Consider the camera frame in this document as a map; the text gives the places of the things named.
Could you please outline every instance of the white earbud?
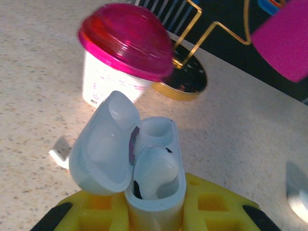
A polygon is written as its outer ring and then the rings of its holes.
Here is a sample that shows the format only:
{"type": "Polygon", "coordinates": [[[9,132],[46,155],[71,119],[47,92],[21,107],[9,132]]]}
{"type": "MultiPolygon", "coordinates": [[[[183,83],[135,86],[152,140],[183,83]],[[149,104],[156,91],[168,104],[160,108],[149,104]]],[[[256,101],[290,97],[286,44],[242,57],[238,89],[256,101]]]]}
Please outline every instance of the white earbud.
{"type": "Polygon", "coordinates": [[[139,187],[143,200],[158,199],[160,186],[172,182],[178,175],[179,166],[172,152],[164,147],[147,147],[139,155],[134,168],[135,191],[139,187]]]}

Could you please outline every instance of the white earbud case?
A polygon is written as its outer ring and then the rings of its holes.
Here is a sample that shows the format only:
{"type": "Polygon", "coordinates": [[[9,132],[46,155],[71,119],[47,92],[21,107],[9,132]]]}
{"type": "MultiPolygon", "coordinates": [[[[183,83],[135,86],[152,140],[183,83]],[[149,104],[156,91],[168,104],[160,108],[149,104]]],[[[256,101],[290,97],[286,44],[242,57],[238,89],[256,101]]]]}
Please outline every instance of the white earbud case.
{"type": "Polygon", "coordinates": [[[78,186],[92,194],[123,192],[134,231],[178,231],[186,191],[178,130],[166,117],[141,121],[135,105],[114,91],[98,107],[77,138],[69,169],[78,186]],[[134,165],[151,146],[167,148],[178,165],[175,179],[157,190],[158,199],[142,200],[134,194],[134,165]]]}

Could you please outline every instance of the beige countertop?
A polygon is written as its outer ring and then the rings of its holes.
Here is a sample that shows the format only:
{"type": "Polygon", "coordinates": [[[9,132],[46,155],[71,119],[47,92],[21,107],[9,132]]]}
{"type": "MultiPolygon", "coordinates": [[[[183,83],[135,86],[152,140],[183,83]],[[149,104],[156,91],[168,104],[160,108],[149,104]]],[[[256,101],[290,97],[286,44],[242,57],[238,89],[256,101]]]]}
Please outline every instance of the beige countertop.
{"type": "MultiPolygon", "coordinates": [[[[103,1],[0,2],[0,230],[29,230],[79,190],[48,151],[61,136],[72,145],[93,114],[81,97],[76,31],[103,1]]],[[[256,201],[283,231],[308,230],[285,197],[286,178],[308,185],[308,107],[205,51],[196,56],[206,91],[183,103],[149,90],[136,103],[142,118],[177,122],[186,172],[256,201]]]]}

